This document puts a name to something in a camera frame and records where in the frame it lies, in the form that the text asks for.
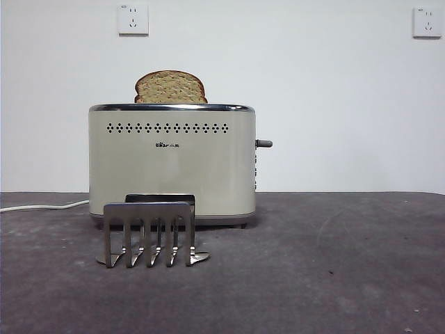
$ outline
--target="whole wheat bread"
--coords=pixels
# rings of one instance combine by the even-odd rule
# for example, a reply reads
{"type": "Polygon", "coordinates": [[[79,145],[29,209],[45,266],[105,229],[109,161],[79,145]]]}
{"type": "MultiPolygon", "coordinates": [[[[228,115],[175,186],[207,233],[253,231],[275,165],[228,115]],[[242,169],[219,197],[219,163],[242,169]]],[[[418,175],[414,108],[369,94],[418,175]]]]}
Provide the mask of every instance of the whole wheat bread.
{"type": "Polygon", "coordinates": [[[207,103],[204,85],[190,73],[165,70],[136,82],[135,103],[207,103]]]}

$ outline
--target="toaster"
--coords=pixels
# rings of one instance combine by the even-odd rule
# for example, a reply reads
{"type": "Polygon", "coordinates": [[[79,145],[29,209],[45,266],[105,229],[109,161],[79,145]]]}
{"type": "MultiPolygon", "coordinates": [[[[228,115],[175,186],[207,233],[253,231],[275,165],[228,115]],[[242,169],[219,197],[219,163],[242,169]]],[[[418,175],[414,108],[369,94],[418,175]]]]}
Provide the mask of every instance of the toaster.
{"type": "Polygon", "coordinates": [[[100,104],[89,112],[90,215],[130,195],[193,195],[196,225],[254,219],[255,112],[231,104],[100,104]]]}

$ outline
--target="electrical outlet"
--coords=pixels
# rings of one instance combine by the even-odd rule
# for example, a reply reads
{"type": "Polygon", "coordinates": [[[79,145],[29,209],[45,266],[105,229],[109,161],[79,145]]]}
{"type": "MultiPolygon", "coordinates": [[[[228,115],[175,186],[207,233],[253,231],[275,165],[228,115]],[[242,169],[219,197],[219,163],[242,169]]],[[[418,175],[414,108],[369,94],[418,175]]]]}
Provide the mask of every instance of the electrical outlet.
{"type": "Polygon", "coordinates": [[[129,3],[118,7],[118,33],[120,35],[148,35],[146,3],[129,3]]]}
{"type": "Polygon", "coordinates": [[[444,11],[441,8],[414,8],[412,35],[414,37],[440,38],[442,36],[443,16],[444,11]]]}

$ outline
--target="stainless steel toast rack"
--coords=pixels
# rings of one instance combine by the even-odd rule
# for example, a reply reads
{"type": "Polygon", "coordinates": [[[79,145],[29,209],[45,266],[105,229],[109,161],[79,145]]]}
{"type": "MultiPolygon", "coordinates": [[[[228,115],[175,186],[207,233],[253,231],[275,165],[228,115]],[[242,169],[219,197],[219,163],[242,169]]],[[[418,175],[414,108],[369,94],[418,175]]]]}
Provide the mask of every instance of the stainless steel toast rack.
{"type": "Polygon", "coordinates": [[[104,254],[96,257],[107,268],[125,258],[132,268],[144,252],[145,265],[152,267],[161,253],[162,225],[165,226],[165,265],[172,267],[178,254],[179,225],[185,225],[185,263],[192,266],[210,257],[208,252],[195,251],[195,199],[193,195],[128,195],[125,203],[104,206],[104,254]],[[122,249],[111,250],[111,225],[123,226],[122,249]],[[138,244],[131,240],[131,226],[139,227],[138,244]],[[152,246],[152,226],[156,226],[156,245],[152,246]]]}

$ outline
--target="table surface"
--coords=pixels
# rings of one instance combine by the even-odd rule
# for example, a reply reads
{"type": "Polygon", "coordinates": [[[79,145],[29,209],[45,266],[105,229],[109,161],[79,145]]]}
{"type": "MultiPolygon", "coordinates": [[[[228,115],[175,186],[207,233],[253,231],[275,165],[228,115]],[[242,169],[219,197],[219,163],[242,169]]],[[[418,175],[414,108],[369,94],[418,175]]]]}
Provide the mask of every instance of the table surface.
{"type": "Polygon", "coordinates": [[[196,237],[194,267],[107,269],[87,205],[3,213],[2,333],[445,333],[445,196],[258,193],[256,223],[196,237]]]}

